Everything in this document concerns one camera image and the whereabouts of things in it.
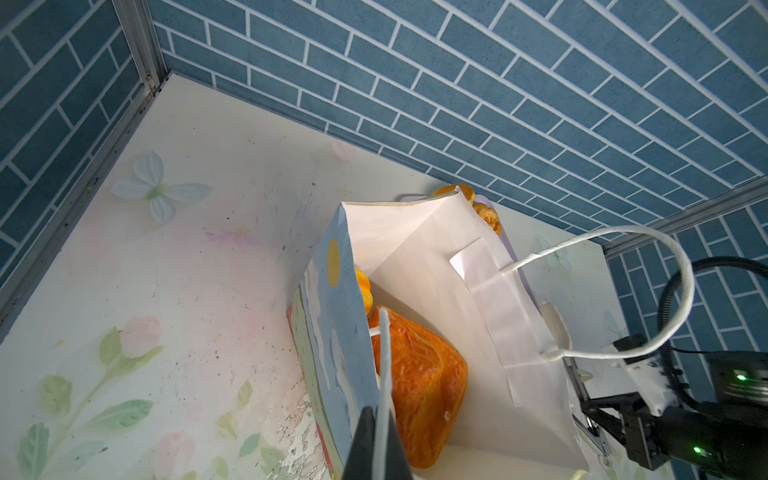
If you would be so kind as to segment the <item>green floral paper bag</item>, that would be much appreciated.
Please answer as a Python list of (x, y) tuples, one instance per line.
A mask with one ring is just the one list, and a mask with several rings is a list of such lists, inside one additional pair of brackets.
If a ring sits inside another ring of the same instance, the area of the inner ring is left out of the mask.
[(460, 193), (339, 205), (288, 310), (332, 478), (343, 474), (361, 410), (380, 399), (356, 268), (380, 303), (468, 363), (457, 422), (423, 478), (607, 477), (577, 431), (563, 362), (547, 358), (557, 344), (544, 297), (509, 271), (517, 260)]

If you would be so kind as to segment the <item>orange egg tart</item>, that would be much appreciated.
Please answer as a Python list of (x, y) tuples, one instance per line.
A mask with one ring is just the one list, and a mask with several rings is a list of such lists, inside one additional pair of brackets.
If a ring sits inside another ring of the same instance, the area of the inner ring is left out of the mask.
[(365, 313), (369, 316), (373, 309), (374, 299), (371, 291), (371, 283), (368, 276), (360, 269), (355, 269), (357, 282), (361, 291)]

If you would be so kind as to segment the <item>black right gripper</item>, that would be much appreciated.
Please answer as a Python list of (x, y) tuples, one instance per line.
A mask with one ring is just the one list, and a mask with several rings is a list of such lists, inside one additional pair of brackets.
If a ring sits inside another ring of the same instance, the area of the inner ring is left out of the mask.
[(716, 400), (694, 399), (679, 379), (670, 350), (661, 353), (663, 373), (683, 405), (656, 416), (638, 392), (581, 403), (583, 413), (626, 449), (630, 460), (655, 470), (670, 459), (730, 479), (767, 477), (767, 354), (720, 351), (704, 354)]

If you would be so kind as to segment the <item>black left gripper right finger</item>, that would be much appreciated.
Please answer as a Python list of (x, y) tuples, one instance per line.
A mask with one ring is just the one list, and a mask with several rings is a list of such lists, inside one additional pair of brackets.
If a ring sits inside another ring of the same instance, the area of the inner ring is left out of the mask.
[(413, 480), (411, 467), (406, 458), (405, 450), (398, 434), (392, 412), (386, 410), (384, 442), (384, 480)]

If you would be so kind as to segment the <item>brown croissant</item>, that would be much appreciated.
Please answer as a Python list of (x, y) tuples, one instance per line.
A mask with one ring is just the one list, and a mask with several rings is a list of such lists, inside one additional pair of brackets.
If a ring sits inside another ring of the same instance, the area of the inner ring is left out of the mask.
[(411, 466), (432, 467), (446, 445), (468, 386), (461, 354), (426, 327), (380, 306), (368, 319), (378, 327), (386, 314), (392, 348), (395, 423)]

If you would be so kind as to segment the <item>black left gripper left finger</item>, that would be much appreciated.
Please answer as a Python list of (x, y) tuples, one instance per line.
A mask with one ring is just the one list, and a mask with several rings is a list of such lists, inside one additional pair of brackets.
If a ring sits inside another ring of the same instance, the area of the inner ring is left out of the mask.
[(371, 480), (375, 438), (375, 411), (362, 409), (345, 463), (343, 480)]

